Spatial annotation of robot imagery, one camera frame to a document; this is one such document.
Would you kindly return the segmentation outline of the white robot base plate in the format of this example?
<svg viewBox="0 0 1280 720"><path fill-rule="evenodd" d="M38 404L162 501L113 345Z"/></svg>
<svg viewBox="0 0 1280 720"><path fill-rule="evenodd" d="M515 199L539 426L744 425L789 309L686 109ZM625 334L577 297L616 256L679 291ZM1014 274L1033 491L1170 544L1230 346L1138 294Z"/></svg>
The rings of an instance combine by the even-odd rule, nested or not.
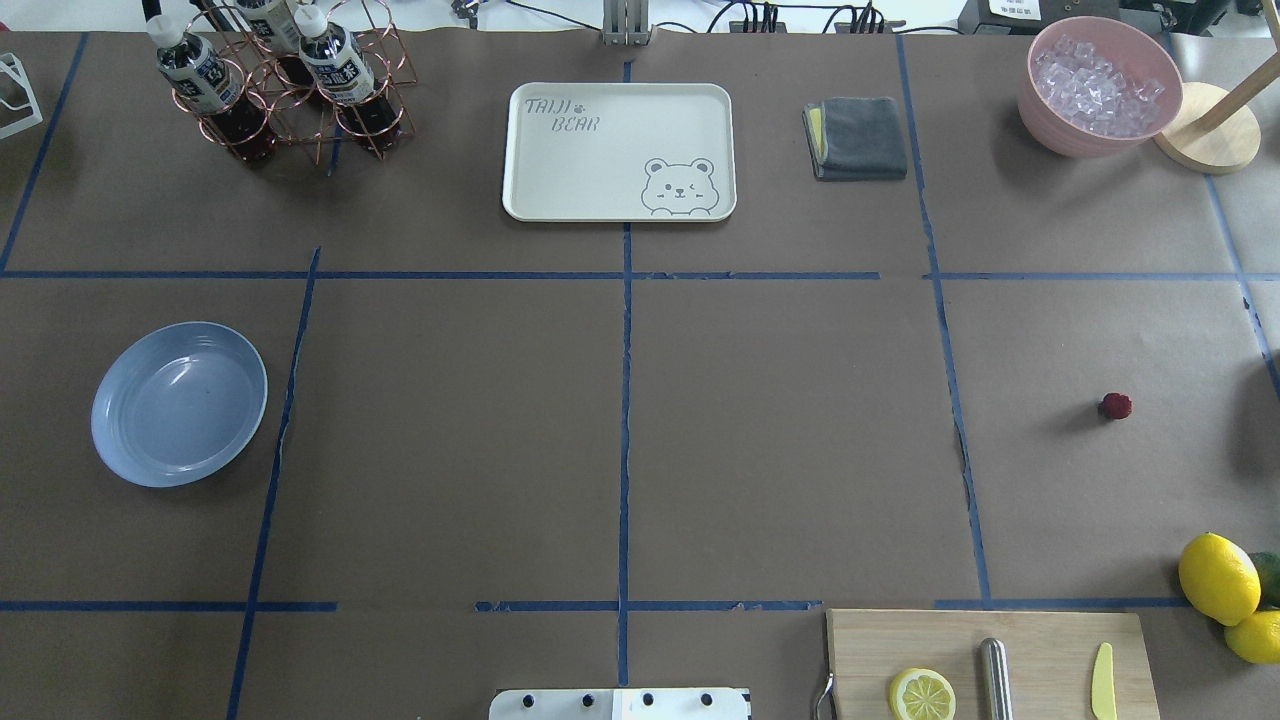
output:
<svg viewBox="0 0 1280 720"><path fill-rule="evenodd" d="M751 719L746 689L730 687L508 689L489 719Z"/></svg>

